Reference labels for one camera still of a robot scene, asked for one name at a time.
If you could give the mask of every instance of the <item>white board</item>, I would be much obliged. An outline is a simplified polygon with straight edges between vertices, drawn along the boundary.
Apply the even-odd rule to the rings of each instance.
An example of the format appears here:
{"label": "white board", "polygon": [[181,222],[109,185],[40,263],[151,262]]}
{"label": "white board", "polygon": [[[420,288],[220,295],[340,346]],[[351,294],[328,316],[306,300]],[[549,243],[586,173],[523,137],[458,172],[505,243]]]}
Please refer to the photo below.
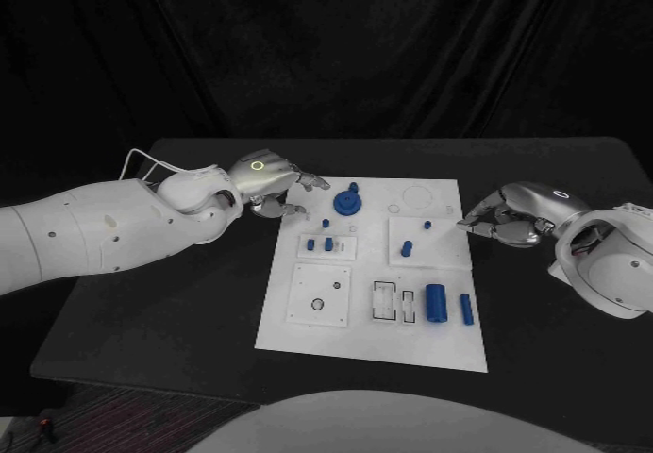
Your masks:
{"label": "white board", "polygon": [[[288,191],[286,202],[302,205],[308,213],[281,220],[255,348],[487,372],[469,247],[465,233],[453,226],[462,216],[455,181],[363,177],[327,177],[325,180],[331,185],[328,191],[305,192],[298,184]],[[343,216],[332,209],[332,197],[351,182],[358,186],[361,209],[353,216]],[[322,228],[322,219],[328,219],[327,228]],[[432,223],[429,230],[416,228],[425,220]],[[407,257],[394,262],[390,252],[396,251],[403,228],[407,229],[404,234],[415,238],[413,259]],[[340,255],[322,253],[325,237],[355,239],[347,242],[354,247],[353,252],[345,248],[347,257],[340,249]],[[315,239],[315,255],[305,251],[304,242],[309,238]],[[293,289],[304,279],[295,275],[298,264],[322,265],[328,269],[321,282],[324,289],[311,284],[314,291],[305,295],[298,295]],[[347,269],[350,277],[347,318],[337,317],[337,320],[322,318],[321,310],[308,309],[312,300],[321,298],[318,295],[324,295],[324,307],[332,297],[330,272],[337,271],[331,268],[343,272]],[[309,278],[318,275],[319,272],[312,272]],[[374,320],[374,282],[394,284],[390,303],[397,312],[396,321]],[[446,288],[445,323],[425,320],[425,285],[432,283]],[[459,294],[471,297],[472,326],[462,322]],[[296,310],[305,319],[288,322],[289,313]],[[412,311],[415,323],[406,323],[403,314]]]}

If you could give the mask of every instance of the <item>rectangular slot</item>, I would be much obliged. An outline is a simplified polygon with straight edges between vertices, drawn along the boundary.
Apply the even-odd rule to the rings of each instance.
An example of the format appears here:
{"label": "rectangular slot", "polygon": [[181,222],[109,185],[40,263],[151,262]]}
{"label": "rectangular slot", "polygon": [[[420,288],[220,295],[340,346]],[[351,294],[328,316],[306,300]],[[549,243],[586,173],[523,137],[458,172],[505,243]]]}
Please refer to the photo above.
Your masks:
{"label": "rectangular slot", "polygon": [[374,321],[396,321],[394,292],[397,285],[389,281],[376,281],[371,291],[371,317]]}
{"label": "rectangular slot", "polygon": [[400,292],[400,310],[403,312],[402,320],[409,326],[415,325],[415,293],[412,291]]}
{"label": "rectangular slot", "polygon": [[[327,251],[327,239],[331,240],[331,249]],[[312,250],[308,250],[308,240],[312,240]],[[299,236],[298,258],[314,258],[318,260],[355,260],[355,238],[354,236],[332,236],[331,234],[302,234]]]}

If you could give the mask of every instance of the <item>blue object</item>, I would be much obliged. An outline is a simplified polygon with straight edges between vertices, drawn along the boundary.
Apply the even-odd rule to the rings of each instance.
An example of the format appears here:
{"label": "blue object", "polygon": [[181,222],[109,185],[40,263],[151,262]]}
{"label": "blue object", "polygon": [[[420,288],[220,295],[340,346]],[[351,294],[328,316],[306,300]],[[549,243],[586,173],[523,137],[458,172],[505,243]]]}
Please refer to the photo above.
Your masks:
{"label": "blue object", "polygon": [[412,243],[409,241],[404,241],[403,247],[400,248],[400,255],[403,257],[409,257],[410,256],[410,250],[412,250]]}
{"label": "blue object", "polygon": [[425,319],[430,323],[446,322],[446,296],[442,285],[425,285]]}
{"label": "blue object", "polygon": [[459,294],[459,306],[462,308],[462,321],[465,326],[472,326],[471,301],[468,294]]}
{"label": "blue object", "polygon": [[357,184],[350,184],[350,189],[340,192],[332,198],[332,208],[340,215],[354,215],[360,211],[363,201],[357,194]]}

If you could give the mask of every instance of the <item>blue block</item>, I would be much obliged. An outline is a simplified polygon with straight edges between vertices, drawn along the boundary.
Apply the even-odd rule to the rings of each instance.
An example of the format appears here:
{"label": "blue block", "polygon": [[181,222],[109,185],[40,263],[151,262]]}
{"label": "blue block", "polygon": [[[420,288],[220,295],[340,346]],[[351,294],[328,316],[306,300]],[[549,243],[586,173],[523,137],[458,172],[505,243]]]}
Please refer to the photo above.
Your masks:
{"label": "blue block", "polygon": [[403,247],[400,248],[400,255],[403,257],[409,257],[410,256],[410,251],[412,251],[412,243],[410,243],[410,241],[406,241],[403,243]]}
{"label": "blue block", "polygon": [[425,319],[430,323],[446,322],[446,295],[442,285],[425,285]]}
{"label": "blue block", "polygon": [[472,326],[471,301],[468,294],[459,294],[459,307],[462,308],[462,321],[465,326]]}

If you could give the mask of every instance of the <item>white round object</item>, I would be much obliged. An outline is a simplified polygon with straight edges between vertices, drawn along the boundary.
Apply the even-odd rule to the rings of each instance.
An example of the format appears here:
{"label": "white round object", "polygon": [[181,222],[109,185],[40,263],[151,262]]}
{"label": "white round object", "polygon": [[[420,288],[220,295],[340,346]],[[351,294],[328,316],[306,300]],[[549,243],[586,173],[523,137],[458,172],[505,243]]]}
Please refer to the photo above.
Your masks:
{"label": "white round object", "polygon": [[596,450],[514,418],[441,399],[368,391],[308,394],[236,418],[188,453]]}
{"label": "white round object", "polygon": [[422,186],[412,186],[403,191],[403,203],[410,207],[422,210],[428,208],[432,202],[432,195]]}

